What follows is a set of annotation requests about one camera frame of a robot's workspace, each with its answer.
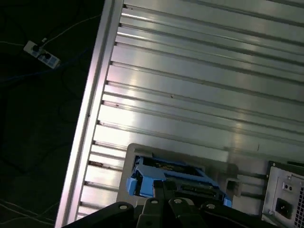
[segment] ventilation grille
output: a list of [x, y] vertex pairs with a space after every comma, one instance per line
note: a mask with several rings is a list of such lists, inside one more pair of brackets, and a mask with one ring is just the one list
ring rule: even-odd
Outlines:
[[295, 227], [297, 228], [304, 228], [303, 213], [304, 213], [304, 188], [301, 188], [298, 208], [294, 220]]

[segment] white cable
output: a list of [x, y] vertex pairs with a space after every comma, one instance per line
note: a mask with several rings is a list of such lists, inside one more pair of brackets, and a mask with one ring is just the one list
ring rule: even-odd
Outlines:
[[[49, 208], [47, 208], [44, 212], [38, 214], [38, 213], [35, 213], [35, 212], [31, 211], [31, 210], [25, 209], [25, 208], [23, 208], [23, 207], [21, 207], [21, 206], [19, 206], [19, 205], [17, 205], [17, 204], [7, 202], [7, 201], [5, 201], [5, 200], [3, 200], [3, 199], [0, 199], [0, 200], [1, 200], [2, 202], [7, 203], [7, 204], [13, 205], [13, 206], [15, 206], [15, 207], [17, 207], [17, 208], [20, 208], [20, 209], [22, 209], [22, 210], [24, 210], [24, 211], [27, 211], [27, 212], [29, 212], [29, 213], [32, 213], [32, 214], [34, 214], [34, 215], [38, 215], [39, 217], [41, 217], [43, 214], [45, 214], [46, 212], [48, 212], [53, 206], [55, 206], [55, 205], [57, 205], [57, 204], [59, 203], [59, 202], [57, 202], [56, 204], [53, 204], [52, 206], [50, 206]], [[54, 222], [53, 219], [46, 218], [46, 217], [43, 217], [43, 218], [46, 219], [46, 220], [49, 220], [49, 221]]]
[[87, 19], [85, 19], [85, 20], [82, 20], [82, 21], [80, 21], [80, 22], [77, 22], [76, 24], [74, 24], [74, 25], [72, 25], [71, 27], [67, 28], [67, 29], [64, 30], [63, 32], [59, 33], [59, 34], [58, 34], [57, 36], [55, 36], [54, 38], [49, 39], [47, 42], [45, 42], [45, 43], [42, 45], [42, 47], [44, 47], [46, 44], [48, 44], [49, 42], [53, 41], [54, 39], [60, 37], [60, 36], [61, 36], [62, 34], [64, 34], [65, 32], [69, 31], [72, 27], [74, 27], [74, 26], [76, 26], [76, 25], [79, 25], [79, 24], [81, 24], [81, 23], [83, 23], [83, 22], [86, 22], [86, 21], [88, 21], [88, 20], [92, 20], [92, 19], [94, 19], [94, 18], [98, 18], [98, 17], [100, 17], [100, 16], [101, 16], [101, 14], [98, 14], [98, 15], [96, 15], [96, 16], [93, 16], [93, 17], [87, 18]]
[[[47, 212], [48, 210], [50, 210], [54, 205], [52, 205], [51, 207], [49, 207], [49, 208], [48, 208], [46, 211], [44, 211], [43, 213], [46, 213], [46, 212]], [[37, 216], [35, 216], [35, 217], [31, 217], [31, 216], [28, 216], [28, 215], [26, 215], [26, 214], [24, 214], [24, 213], [21, 213], [21, 212], [19, 212], [19, 211], [16, 211], [16, 210], [13, 210], [13, 209], [11, 209], [11, 208], [8, 208], [8, 207], [4, 206], [3, 204], [0, 204], [0, 206], [6, 208], [7, 210], [10, 210], [10, 211], [13, 211], [13, 212], [15, 212], [15, 213], [17, 213], [17, 214], [21, 214], [21, 215], [24, 215], [24, 216], [25, 216], [25, 217], [13, 218], [13, 219], [11, 219], [11, 220], [8, 220], [8, 221], [5, 221], [5, 222], [0, 223], [0, 225], [7, 224], [7, 223], [9, 223], [9, 222], [11, 222], [11, 221], [14, 221], [14, 220], [17, 220], [17, 219], [29, 219], [29, 218], [32, 219], [32, 220], [35, 220], [35, 221], [37, 221], [37, 222], [46, 224], [46, 225], [50, 225], [50, 226], [53, 226], [53, 225], [54, 225], [53, 223], [44, 222], [44, 221], [41, 221], [41, 220], [37, 219], [40, 215], [37, 215]]]
[[10, 45], [15, 45], [15, 46], [24, 46], [23, 44], [16, 44], [16, 43], [11, 43], [7, 41], [0, 41], [0, 44], [10, 44]]

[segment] dark floor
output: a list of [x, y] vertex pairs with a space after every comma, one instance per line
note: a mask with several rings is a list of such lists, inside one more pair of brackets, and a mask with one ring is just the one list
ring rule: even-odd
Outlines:
[[[100, 14], [102, 6], [100, 0], [1, 0], [0, 227], [52, 227], [29, 218], [3, 223], [22, 215], [2, 205], [35, 216], [7, 202], [38, 214], [59, 202], [99, 18], [47, 44], [46, 50], [63, 66], [43, 74], [12, 78], [50, 68], [22, 46], [2, 41], [39, 43]], [[57, 208], [44, 216], [55, 220]]]

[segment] power strip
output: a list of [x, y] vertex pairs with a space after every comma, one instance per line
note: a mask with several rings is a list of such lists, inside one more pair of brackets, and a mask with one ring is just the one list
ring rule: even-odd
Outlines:
[[34, 42], [29, 40], [26, 46], [24, 46], [23, 50], [29, 53], [31, 56], [37, 58], [40, 62], [43, 62], [45, 65], [49, 66], [52, 69], [60, 65], [60, 59], [52, 55], [51, 53], [47, 52], [45, 49], [40, 47], [38, 51], [34, 51], [33, 47], [35, 45], [36, 44]]

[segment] aluminum rail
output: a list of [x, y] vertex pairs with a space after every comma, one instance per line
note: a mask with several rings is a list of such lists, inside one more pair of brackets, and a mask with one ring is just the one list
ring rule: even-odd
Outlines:
[[[116, 201], [131, 143], [304, 162], [302, 4], [105, 1], [56, 228]], [[266, 167], [241, 164], [258, 207]]]

